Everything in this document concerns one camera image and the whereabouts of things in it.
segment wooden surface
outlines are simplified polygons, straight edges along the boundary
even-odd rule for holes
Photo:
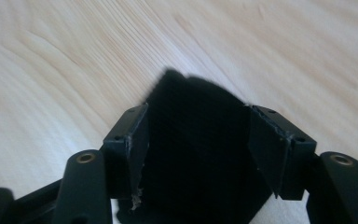
[[[358,159],[358,1],[0,0],[0,187],[61,178],[166,67]],[[253,221],[307,222],[305,201],[275,199]]]

